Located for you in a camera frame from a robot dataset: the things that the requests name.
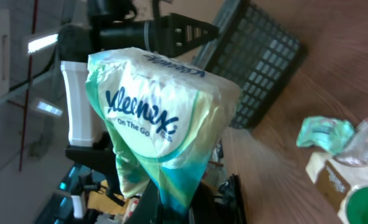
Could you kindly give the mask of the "green lid jar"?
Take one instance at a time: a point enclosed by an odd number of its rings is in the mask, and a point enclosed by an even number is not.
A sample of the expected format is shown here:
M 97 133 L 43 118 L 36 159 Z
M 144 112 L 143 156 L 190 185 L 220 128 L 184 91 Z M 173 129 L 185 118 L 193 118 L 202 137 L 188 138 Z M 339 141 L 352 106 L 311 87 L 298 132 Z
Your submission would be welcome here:
M 346 216 L 350 224 L 368 224 L 368 187 L 351 195 L 347 201 Z

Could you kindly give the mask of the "teal wet wipes pack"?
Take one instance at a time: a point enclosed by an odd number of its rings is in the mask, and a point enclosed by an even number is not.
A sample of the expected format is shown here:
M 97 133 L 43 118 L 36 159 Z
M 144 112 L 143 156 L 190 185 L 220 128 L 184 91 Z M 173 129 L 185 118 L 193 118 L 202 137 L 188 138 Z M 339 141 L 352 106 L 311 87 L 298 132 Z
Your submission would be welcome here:
M 303 120 L 296 140 L 298 147 L 320 147 L 324 151 L 337 155 L 342 153 L 356 130 L 348 120 L 310 116 Z

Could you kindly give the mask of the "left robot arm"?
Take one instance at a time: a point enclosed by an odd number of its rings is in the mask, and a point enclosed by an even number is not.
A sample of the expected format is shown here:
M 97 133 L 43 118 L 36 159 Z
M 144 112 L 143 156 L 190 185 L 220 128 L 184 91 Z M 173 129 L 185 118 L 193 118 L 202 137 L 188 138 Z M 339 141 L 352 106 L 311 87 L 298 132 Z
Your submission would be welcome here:
M 178 56 L 219 36 L 171 13 L 137 21 L 131 1 L 88 2 L 88 27 L 59 32 L 68 109 L 67 156 L 118 179 L 133 197 L 153 182 L 163 200 L 188 204 L 235 109 L 236 84 Z

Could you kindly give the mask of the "beige brown snack bag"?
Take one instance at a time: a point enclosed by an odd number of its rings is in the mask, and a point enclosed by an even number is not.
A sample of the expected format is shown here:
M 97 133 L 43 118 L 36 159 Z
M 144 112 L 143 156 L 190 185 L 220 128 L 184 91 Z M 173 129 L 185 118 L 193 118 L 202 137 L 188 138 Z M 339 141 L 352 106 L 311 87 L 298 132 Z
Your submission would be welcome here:
M 347 201 L 355 191 L 368 187 L 368 118 L 358 125 L 342 154 L 313 153 L 306 173 L 342 223 L 350 224 Z

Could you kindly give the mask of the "small teal tissue pack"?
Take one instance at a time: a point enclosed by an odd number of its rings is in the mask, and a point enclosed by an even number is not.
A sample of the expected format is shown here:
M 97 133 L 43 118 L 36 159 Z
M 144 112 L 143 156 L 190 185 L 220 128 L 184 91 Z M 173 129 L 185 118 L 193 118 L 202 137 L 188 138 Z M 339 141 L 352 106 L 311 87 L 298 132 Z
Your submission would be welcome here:
M 111 137 L 123 196 L 154 182 L 165 211 L 185 215 L 237 112 L 240 87 L 131 47 L 91 54 L 85 89 Z

